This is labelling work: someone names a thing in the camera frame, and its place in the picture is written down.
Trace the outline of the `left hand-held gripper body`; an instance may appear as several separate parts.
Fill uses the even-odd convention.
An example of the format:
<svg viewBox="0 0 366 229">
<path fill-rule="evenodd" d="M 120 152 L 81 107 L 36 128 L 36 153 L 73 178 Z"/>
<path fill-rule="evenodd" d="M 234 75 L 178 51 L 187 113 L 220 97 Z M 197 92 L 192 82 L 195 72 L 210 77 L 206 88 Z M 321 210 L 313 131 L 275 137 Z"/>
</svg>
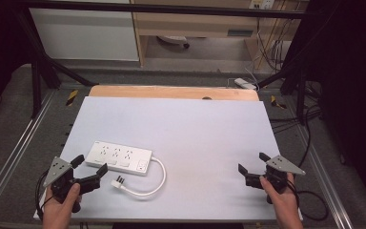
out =
<svg viewBox="0 0 366 229">
<path fill-rule="evenodd" d="M 43 182 L 44 187 L 51 187 L 53 197 L 60 203 L 65 200 L 74 183 L 80 185 L 80 195 L 92 192 L 100 187 L 101 178 L 97 178 L 96 173 L 92 176 L 76 178 L 73 175 L 73 170 L 70 162 L 56 156 Z"/>
</svg>

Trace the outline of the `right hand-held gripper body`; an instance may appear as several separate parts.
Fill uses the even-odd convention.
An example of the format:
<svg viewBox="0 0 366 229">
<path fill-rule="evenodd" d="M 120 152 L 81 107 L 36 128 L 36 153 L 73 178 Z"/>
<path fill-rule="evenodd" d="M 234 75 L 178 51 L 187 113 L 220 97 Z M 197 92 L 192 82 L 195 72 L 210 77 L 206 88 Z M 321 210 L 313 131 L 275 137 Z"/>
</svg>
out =
<svg viewBox="0 0 366 229">
<path fill-rule="evenodd" d="M 291 186 L 287 176 L 288 173 L 302 176 L 306 175 L 305 171 L 283 156 L 271 157 L 271 159 L 265 163 L 266 171 L 263 176 L 272 183 L 274 189 L 279 194 L 281 194 L 287 187 Z M 260 176 L 262 175 L 249 173 L 249 175 L 245 177 L 246 185 L 253 188 L 263 189 L 259 181 Z"/>
</svg>

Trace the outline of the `white plug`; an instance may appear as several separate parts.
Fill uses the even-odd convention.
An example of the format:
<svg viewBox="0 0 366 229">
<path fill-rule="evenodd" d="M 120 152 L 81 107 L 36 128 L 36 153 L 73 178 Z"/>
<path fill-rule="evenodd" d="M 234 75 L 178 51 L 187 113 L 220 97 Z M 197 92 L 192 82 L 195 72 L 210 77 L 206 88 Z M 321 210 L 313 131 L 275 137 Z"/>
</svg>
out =
<svg viewBox="0 0 366 229">
<path fill-rule="evenodd" d="M 113 179 L 111 185 L 117 189 L 121 189 L 123 187 L 124 178 L 122 176 L 118 176 L 117 179 Z"/>
</svg>

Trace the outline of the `person's right hand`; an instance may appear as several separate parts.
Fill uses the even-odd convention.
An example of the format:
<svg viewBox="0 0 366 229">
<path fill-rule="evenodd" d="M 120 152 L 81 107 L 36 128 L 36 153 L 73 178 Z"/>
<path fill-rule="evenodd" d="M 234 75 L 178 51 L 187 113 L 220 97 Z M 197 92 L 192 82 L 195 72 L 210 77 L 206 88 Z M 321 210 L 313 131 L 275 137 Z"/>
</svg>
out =
<svg viewBox="0 0 366 229">
<path fill-rule="evenodd" d="M 276 218 L 280 223 L 295 224 L 300 221 L 295 194 L 292 191 L 279 194 L 265 177 L 260 176 L 259 181 L 265 193 L 271 198 Z"/>
</svg>

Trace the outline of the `person's left hand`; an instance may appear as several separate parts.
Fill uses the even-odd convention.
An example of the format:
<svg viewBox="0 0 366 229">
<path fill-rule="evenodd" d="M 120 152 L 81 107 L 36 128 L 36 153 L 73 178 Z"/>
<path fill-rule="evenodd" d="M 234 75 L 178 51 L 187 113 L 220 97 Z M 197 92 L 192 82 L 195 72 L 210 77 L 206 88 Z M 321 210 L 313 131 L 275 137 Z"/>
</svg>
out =
<svg viewBox="0 0 366 229">
<path fill-rule="evenodd" d="M 46 204 L 42 224 L 70 224 L 72 207 L 75 202 L 81 201 L 80 185 L 72 185 L 65 200 L 60 203 L 52 197 L 51 187 L 46 191 Z"/>
</svg>

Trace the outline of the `white table mat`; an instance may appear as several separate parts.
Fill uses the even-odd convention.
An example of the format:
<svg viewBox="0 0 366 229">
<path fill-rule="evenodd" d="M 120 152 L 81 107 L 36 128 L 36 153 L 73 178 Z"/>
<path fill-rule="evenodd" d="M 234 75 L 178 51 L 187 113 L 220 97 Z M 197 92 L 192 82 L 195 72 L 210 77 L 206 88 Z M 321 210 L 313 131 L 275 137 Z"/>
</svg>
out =
<svg viewBox="0 0 366 229">
<path fill-rule="evenodd" d="M 273 220 L 264 191 L 248 187 L 241 164 L 262 174 L 259 153 L 279 153 L 260 101 L 116 98 L 84 99 L 61 157 L 86 156 L 94 141 L 152 151 L 143 176 L 125 175 L 138 198 L 112 187 L 107 172 L 99 189 L 82 198 L 75 220 L 232 221 Z"/>
</svg>

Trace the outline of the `white floor power strip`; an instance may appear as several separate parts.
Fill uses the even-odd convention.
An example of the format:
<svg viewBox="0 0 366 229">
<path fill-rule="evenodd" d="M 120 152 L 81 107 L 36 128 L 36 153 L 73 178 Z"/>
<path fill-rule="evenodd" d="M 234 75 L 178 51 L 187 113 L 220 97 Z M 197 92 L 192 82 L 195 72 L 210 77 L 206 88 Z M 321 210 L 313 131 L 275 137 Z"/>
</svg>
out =
<svg viewBox="0 0 366 229">
<path fill-rule="evenodd" d="M 254 91 L 256 90 L 256 86 L 254 84 L 244 80 L 243 78 L 235 79 L 234 83 L 242 89 L 254 90 Z"/>
</svg>

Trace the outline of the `white cabinet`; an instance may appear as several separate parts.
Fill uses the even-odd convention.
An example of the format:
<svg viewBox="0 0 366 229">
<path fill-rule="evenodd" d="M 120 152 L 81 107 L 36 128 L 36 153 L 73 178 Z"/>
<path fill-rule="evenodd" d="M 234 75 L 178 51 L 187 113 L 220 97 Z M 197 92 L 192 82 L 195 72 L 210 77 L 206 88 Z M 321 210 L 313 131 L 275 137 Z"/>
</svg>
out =
<svg viewBox="0 0 366 229">
<path fill-rule="evenodd" d="M 30 13 L 51 58 L 139 60 L 130 12 L 30 9 Z"/>
</svg>

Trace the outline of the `white chair base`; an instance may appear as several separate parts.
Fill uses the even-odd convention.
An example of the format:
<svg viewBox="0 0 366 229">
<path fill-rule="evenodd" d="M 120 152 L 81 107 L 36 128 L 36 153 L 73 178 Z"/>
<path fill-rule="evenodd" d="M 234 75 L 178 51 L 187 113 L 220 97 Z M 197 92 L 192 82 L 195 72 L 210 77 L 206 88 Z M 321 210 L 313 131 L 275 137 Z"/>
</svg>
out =
<svg viewBox="0 0 366 229">
<path fill-rule="evenodd" d="M 188 40 L 185 36 L 159 36 L 159 39 L 167 43 L 182 45 L 185 49 L 190 47 L 190 44 L 188 43 Z"/>
</svg>

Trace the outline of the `wooden desk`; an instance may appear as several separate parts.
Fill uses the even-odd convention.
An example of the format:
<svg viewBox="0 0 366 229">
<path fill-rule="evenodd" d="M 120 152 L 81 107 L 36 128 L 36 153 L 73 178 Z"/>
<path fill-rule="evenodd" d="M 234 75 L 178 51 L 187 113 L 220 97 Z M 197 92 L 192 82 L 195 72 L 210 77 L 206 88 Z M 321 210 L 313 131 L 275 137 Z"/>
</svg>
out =
<svg viewBox="0 0 366 229">
<path fill-rule="evenodd" d="M 251 0 L 130 0 L 133 4 L 250 9 Z M 271 10 L 305 11 L 310 0 L 274 0 Z M 233 37 L 245 41 L 259 70 L 267 65 L 267 54 L 275 41 L 290 42 L 298 19 L 246 18 L 236 16 L 188 15 L 135 12 L 132 15 L 139 61 L 145 62 L 151 36 Z"/>
</svg>

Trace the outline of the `aluminium floor rail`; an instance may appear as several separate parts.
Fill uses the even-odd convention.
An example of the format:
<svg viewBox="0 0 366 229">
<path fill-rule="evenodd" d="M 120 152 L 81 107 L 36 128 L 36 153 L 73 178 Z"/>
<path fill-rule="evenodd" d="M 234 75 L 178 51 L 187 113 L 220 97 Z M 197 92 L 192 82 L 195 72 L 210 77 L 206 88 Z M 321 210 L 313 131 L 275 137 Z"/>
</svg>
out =
<svg viewBox="0 0 366 229">
<path fill-rule="evenodd" d="M 21 134 L 19 140 L 16 145 L 10 152 L 8 159 L 0 170 L 0 197 L 7 186 L 10 177 L 13 174 L 13 171 L 17 167 L 19 161 L 21 160 L 23 154 L 27 150 L 36 130 L 38 129 L 41 121 L 43 120 L 47 110 L 49 109 L 52 99 L 56 94 L 56 90 L 49 90 L 49 92 L 45 95 L 42 103 L 41 110 L 37 113 L 35 117 L 33 117 L 24 132 Z"/>
<path fill-rule="evenodd" d="M 366 229 L 366 188 L 356 169 L 343 162 L 317 105 L 302 111 L 305 125 L 296 129 L 308 149 L 311 166 L 337 229 Z"/>
</svg>

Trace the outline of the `black metal frame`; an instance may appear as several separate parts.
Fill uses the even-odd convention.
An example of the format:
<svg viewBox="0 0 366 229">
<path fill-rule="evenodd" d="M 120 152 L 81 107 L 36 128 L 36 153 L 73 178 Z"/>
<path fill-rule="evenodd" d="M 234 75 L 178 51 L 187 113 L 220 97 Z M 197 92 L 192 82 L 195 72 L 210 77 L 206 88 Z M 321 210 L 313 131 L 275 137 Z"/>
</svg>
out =
<svg viewBox="0 0 366 229">
<path fill-rule="evenodd" d="M 265 17 L 265 18 L 286 18 L 305 19 L 316 18 L 319 11 L 284 11 L 284 10 L 240 10 L 223 9 L 216 7 L 194 7 L 194 6 L 173 6 L 173 5 L 148 5 L 148 4 L 124 4 L 124 3 L 100 3 L 80 1 L 51 1 L 51 0 L 14 0 L 11 2 L 12 11 L 18 24 L 28 39 L 29 53 L 32 68 L 33 88 L 33 114 L 37 116 L 42 109 L 41 90 L 39 76 L 42 76 L 47 85 L 52 89 L 58 89 L 61 82 L 55 70 L 64 73 L 84 86 L 95 86 L 77 73 L 69 70 L 62 64 L 53 60 L 46 54 L 40 41 L 38 32 L 31 27 L 25 17 L 25 11 L 33 9 L 50 10 L 93 10 L 93 11 L 120 11 L 120 12 L 144 12 L 144 13 L 168 13 L 168 14 L 193 14 L 212 16 L 236 16 L 236 17 Z"/>
</svg>

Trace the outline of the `white wall socket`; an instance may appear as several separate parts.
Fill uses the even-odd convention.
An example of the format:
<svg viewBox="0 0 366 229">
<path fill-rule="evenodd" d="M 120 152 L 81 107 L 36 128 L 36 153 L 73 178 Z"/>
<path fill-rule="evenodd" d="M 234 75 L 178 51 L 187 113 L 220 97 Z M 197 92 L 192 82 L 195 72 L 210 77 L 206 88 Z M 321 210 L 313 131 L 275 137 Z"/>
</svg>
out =
<svg viewBox="0 0 366 229">
<path fill-rule="evenodd" d="M 275 0 L 251 0 L 250 9 L 270 10 Z"/>
</svg>

